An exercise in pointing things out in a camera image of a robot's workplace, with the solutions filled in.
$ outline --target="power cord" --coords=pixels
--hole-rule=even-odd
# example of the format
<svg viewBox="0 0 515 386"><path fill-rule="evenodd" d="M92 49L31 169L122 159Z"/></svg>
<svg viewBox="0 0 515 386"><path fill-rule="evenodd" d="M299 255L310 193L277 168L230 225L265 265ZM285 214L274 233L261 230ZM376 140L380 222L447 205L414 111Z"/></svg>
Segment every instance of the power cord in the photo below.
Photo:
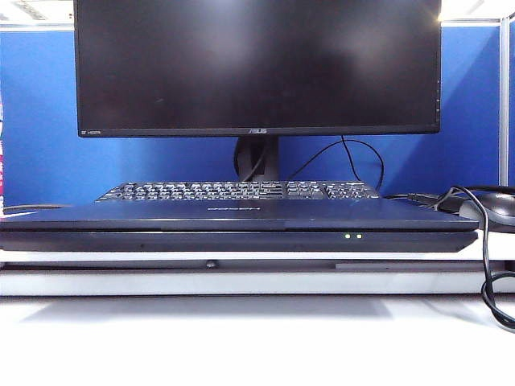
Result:
<svg viewBox="0 0 515 386"><path fill-rule="evenodd" d="M352 168L352 172L353 172L354 176L359 181L362 181L359 178L358 174L356 173L356 168L354 167L354 161L352 160L352 154L350 152L350 149L347 147L348 142L354 142L354 143L359 143L363 146L367 146L372 152L375 153L375 155L377 156L377 159L379 159L379 162L381 163L381 173L379 175L379 181L377 182L377 185L376 185L376 191L379 191L381 189L381 187L383 185L383 181L385 179L385 160L383 159L383 157L379 154L379 152L372 145L368 144L367 142L358 141L357 139L345 139L344 136L341 136L341 137L342 137L341 140L333 142L333 143L325 146L322 150L320 150L315 155L313 155L311 158L309 158L303 165L301 165L301 167L299 169L297 169L294 173L292 173L286 180L291 181L292 179L294 179L295 176L297 176L301 171L303 171L310 163L312 163L315 159L317 159L322 153L324 153L326 150L331 149L333 146L339 145L341 143L344 145L345 151L347 152L348 159L351 163L351 168Z"/></svg>
<svg viewBox="0 0 515 386"><path fill-rule="evenodd" d="M484 268L484 283L481 286L481 297L484 303L492 311L493 317L503 326L510 330L515 330L515 318L506 314L500 310L496 305L495 294L493 291L493 283L505 277L515 277L515 272L504 271L499 273L492 273L490 266L490 258L488 256L488 213L484 208L483 204L477 199L477 197L471 192L471 189L461 187L459 185L453 186L449 191L440 196L440 198L432 205L435 210L438 210L439 205L449 197L452 197L457 192L465 194L480 210L483 218L484 230L483 230L483 268Z"/></svg>

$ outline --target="blue cubicle wall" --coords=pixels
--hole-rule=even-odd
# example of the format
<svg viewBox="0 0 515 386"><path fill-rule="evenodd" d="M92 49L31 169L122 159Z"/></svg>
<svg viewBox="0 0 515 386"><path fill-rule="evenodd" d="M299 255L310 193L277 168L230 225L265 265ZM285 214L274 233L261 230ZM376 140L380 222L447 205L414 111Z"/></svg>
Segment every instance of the blue cubicle wall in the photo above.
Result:
<svg viewBox="0 0 515 386"><path fill-rule="evenodd" d="M509 26L509 185L515 185L515 22L512 20Z"/></svg>
<svg viewBox="0 0 515 386"><path fill-rule="evenodd" d="M82 139L76 135L72 32L2 34L7 204L83 203L124 181L235 179L233 138ZM384 194L496 183L499 30L443 30L442 132L361 137L386 163ZM335 138L282 138L282 177ZM363 178L373 154L352 146ZM300 179L351 179L342 149L329 150Z"/></svg>

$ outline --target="keyboard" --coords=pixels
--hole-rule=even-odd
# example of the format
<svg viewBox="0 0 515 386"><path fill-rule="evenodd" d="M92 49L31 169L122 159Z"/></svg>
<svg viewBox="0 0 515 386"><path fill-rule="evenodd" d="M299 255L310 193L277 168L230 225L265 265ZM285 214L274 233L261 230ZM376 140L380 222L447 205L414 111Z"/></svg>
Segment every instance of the keyboard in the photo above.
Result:
<svg viewBox="0 0 515 386"><path fill-rule="evenodd" d="M269 181L203 183L123 183L96 202L112 200L241 200L241 199L378 199L379 194L359 181Z"/></svg>

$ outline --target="black cable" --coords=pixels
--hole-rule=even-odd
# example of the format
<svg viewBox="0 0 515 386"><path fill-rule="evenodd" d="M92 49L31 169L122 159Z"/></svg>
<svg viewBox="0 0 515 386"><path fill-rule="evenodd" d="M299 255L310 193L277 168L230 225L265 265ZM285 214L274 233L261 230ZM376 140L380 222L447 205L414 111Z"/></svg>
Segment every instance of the black cable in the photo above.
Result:
<svg viewBox="0 0 515 386"><path fill-rule="evenodd" d="M408 199L409 195L387 195L385 199Z"/></svg>
<svg viewBox="0 0 515 386"><path fill-rule="evenodd" d="M320 150L315 155L313 155L311 158L309 158L299 169L297 169L294 173L292 173L286 180L287 181L291 181L296 175L298 175L301 171L303 171L310 163L312 163L324 151L326 151L326 150L328 150L328 149L332 148L333 146L336 146L336 145L338 145L340 143L344 143L345 144L345 142L360 143L361 145L367 146L371 151L373 151L375 153L375 155L379 159L379 162L381 163L381 174L379 176L379 181L378 181L378 183L376 185L376 191L379 191L381 189L381 187L382 187L383 180L385 178L385 160L383 159L383 157L379 154L379 152L377 152L377 150L373 146L371 146L367 142L358 141L357 139L343 139L343 140L339 140L339 141L333 142L330 145L325 146L322 150Z"/></svg>
<svg viewBox="0 0 515 386"><path fill-rule="evenodd" d="M62 207L71 207L71 205L60 203L40 203L28 205L13 205L10 207L3 207L3 211L27 211L27 210L41 210L41 209L61 209Z"/></svg>
<svg viewBox="0 0 515 386"><path fill-rule="evenodd" d="M358 181L361 181L361 178L359 175L357 175L356 168L354 167L354 160L352 159L351 150L348 148L347 142L345 141L345 137L343 135L341 135L341 143L344 146L345 152L347 153L348 162L351 164L351 169L352 173L354 174L354 177L356 177Z"/></svg>
<svg viewBox="0 0 515 386"><path fill-rule="evenodd" d="M500 280L505 277L515 277L515 272L504 271L499 273L492 274L492 268L490 266L490 258L488 255L488 213L486 212L483 204L477 199L477 197L466 187L461 187L459 185L452 187L449 189L447 193L441 196L435 204L435 209L445 201L448 197L454 195L457 191L464 193L468 198L477 206L477 208L481 212L481 217L484 223L483 230L483 269L484 269L484 283L481 286L481 297L483 298L484 303L487 307L492 311L493 317L503 326L515 330L515 318L506 314L504 311L500 310L495 301L495 294L493 291L493 283L497 280Z"/></svg>

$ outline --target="metal frame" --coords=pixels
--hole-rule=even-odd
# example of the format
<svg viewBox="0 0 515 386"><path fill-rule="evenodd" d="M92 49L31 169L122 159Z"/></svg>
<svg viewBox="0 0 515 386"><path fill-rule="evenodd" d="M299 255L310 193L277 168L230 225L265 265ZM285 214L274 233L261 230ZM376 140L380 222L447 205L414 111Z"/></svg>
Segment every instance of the metal frame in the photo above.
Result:
<svg viewBox="0 0 515 386"><path fill-rule="evenodd" d="M20 270L0 273L2 296L233 294L478 294L484 274L418 272L198 272ZM497 292L515 292L503 281Z"/></svg>
<svg viewBox="0 0 515 386"><path fill-rule="evenodd" d="M499 185L509 184L509 25L509 18L503 18L501 20L499 63Z"/></svg>

